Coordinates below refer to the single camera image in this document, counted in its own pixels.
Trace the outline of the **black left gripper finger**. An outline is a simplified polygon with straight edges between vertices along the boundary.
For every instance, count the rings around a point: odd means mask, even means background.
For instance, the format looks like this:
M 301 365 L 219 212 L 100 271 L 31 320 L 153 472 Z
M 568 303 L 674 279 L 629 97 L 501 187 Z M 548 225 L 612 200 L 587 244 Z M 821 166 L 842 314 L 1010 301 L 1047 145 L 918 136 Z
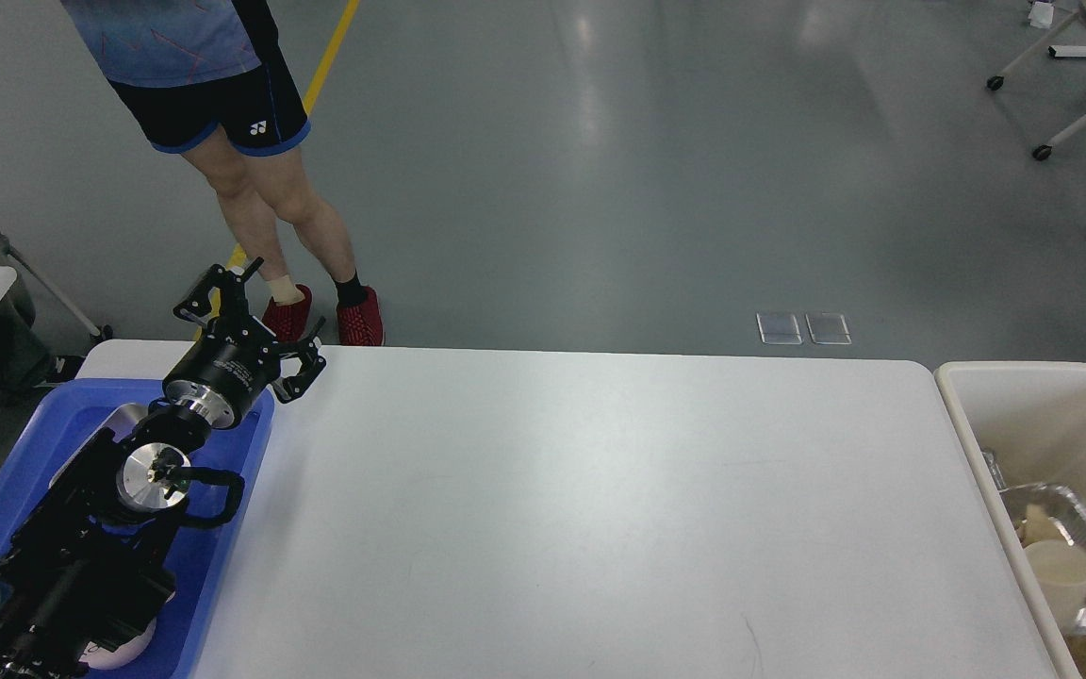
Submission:
M 279 342 L 274 345 L 274 352 L 280 361 L 294 359 L 299 361 L 296 373 L 280 375 L 274 382 L 274 394 L 281 404 L 293 403 L 299 397 L 306 395 L 311 386 L 318 379 L 326 366 L 326 357 L 321 356 L 320 331 L 326 325 L 326 318 L 319 317 L 296 342 Z
M 247 282 L 264 263 L 263 257 L 241 271 L 212 265 L 173 306 L 175 318 L 194 323 L 203 331 L 250 330 L 257 320 L 247 301 Z

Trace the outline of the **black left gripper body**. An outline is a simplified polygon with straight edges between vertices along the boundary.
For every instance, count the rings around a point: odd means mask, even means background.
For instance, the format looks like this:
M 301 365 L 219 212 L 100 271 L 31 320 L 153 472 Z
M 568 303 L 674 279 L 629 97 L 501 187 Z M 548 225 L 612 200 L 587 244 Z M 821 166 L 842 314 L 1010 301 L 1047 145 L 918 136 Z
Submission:
M 302 342 L 280 342 L 250 312 L 220 312 L 163 379 L 171 405 L 188 408 L 212 429 L 233 428 L 267 387 L 287 403 L 301 387 L 281 377 L 283 362 L 302 359 Z

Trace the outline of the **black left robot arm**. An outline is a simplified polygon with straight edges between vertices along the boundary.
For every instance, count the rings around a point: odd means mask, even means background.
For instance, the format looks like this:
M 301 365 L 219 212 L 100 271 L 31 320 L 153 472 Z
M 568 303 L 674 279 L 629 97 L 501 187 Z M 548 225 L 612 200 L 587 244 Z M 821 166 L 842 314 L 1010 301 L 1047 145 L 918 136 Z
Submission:
M 0 471 L 0 678 L 186 678 L 214 611 L 276 403 L 306 395 L 318 335 L 280 342 L 245 268 L 211 266 L 177 318 L 200 336 L 163 381 L 46 397 Z

